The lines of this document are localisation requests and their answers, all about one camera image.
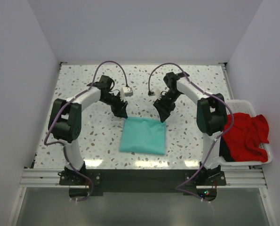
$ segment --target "plastic basket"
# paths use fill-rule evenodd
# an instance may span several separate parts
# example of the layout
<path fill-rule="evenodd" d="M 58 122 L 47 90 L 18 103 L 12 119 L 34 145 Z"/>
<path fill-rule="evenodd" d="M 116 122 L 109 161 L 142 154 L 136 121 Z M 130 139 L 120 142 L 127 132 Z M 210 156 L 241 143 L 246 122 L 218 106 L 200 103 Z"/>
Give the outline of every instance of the plastic basket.
<path fill-rule="evenodd" d="M 249 114 L 251 117 L 256 117 L 256 112 L 249 101 L 246 100 L 226 100 L 225 101 L 228 106 L 231 108 L 233 113 L 246 113 Z M 266 150 L 268 155 L 267 162 L 260 162 L 260 161 L 236 161 L 236 162 L 227 162 L 224 160 L 223 157 L 220 157 L 219 161 L 221 165 L 224 166 L 255 166 L 261 164 L 267 164 L 272 161 L 272 152 L 268 144 L 260 144 L 260 148 Z"/>

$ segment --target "terrazzo surface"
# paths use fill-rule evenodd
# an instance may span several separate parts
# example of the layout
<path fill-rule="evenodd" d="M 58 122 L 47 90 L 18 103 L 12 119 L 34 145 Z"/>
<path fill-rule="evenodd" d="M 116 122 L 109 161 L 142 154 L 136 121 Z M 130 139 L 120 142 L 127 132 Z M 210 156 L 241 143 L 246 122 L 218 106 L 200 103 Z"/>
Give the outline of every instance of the terrazzo surface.
<path fill-rule="evenodd" d="M 66 99 L 86 89 L 92 81 L 97 65 L 63 65 L 55 88 L 53 100 Z M 148 76 L 156 65 L 123 65 L 128 84 L 134 95 L 127 97 L 128 116 L 159 119 L 153 107 L 156 97 L 147 95 Z M 228 88 L 220 66 L 181 66 L 192 81 L 205 90 L 222 93 L 229 99 Z M 152 89 L 167 90 L 163 77 L 168 72 L 178 73 L 174 66 L 166 65 L 156 71 L 151 79 Z M 97 81 L 104 74 L 115 80 L 114 89 L 121 89 L 125 80 L 120 68 L 107 64 L 100 68 Z M 48 118 L 37 147 L 34 168 L 61 169 L 65 160 L 60 145 L 45 146 L 43 140 L 48 130 Z M 176 108 L 166 120 L 166 154 L 164 156 L 119 152 L 124 120 L 113 116 L 110 106 L 97 102 L 82 113 L 82 130 L 79 136 L 81 155 L 88 169 L 197 169 L 202 157 L 202 133 L 196 125 L 196 104 L 181 95 Z"/>

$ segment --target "teal cloth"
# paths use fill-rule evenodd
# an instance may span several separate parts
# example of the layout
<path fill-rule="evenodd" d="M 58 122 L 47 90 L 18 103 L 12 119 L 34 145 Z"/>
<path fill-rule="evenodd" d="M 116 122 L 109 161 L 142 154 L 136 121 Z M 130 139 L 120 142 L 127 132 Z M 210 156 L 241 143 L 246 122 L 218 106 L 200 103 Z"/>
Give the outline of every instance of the teal cloth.
<path fill-rule="evenodd" d="M 166 122 L 128 117 L 124 122 L 120 152 L 165 154 Z"/>

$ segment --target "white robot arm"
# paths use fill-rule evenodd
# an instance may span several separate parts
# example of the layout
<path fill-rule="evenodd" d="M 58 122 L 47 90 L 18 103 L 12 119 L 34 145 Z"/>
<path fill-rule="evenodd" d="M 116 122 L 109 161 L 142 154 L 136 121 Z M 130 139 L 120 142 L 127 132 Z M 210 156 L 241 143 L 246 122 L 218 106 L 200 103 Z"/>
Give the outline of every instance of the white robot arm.
<path fill-rule="evenodd" d="M 214 139 L 224 130 L 224 126 L 227 123 L 225 106 L 218 100 L 200 92 L 198 88 L 201 88 L 190 83 L 183 73 L 167 73 L 164 77 L 164 82 L 169 91 L 160 96 L 153 104 L 159 112 L 160 120 L 164 122 L 170 116 L 170 112 L 175 108 L 174 102 L 180 95 L 185 94 L 189 97 L 197 105 L 197 125 L 203 133 L 203 157 L 201 162 L 204 162 Z M 214 94 L 214 96 L 224 101 L 224 97 L 221 94 Z M 206 169 L 211 170 L 218 167 L 219 146 L 220 140 L 216 142 L 204 165 Z"/>
<path fill-rule="evenodd" d="M 76 170 L 85 167 L 78 144 L 78 136 L 81 132 L 82 111 L 88 108 L 92 103 L 101 101 L 111 106 L 114 116 L 127 118 L 126 106 L 128 103 L 122 99 L 124 96 L 132 96 L 132 89 L 130 87 L 124 87 L 121 92 L 114 95 L 111 93 L 112 85 L 114 85 L 114 81 L 110 77 L 102 75 L 100 81 L 95 82 L 88 92 L 76 98 L 64 109 L 62 116 L 58 118 L 52 129 L 54 138 L 61 140 L 66 146 L 67 159 L 70 160 L 70 163 Z M 48 125 L 49 128 L 59 112 L 59 109 L 72 98 L 74 97 L 66 100 L 56 99 L 54 101 Z M 69 164 L 66 165 L 66 168 L 73 170 Z"/>

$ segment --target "glass panel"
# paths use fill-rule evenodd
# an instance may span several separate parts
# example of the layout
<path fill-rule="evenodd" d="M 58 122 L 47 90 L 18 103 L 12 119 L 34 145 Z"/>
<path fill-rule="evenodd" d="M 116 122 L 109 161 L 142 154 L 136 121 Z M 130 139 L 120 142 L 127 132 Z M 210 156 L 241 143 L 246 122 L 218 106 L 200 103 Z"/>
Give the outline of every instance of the glass panel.
<path fill-rule="evenodd" d="M 258 189 L 218 189 L 211 205 L 182 194 L 131 193 L 105 193 L 75 203 L 67 188 L 28 188 L 17 225 L 268 225 Z"/>

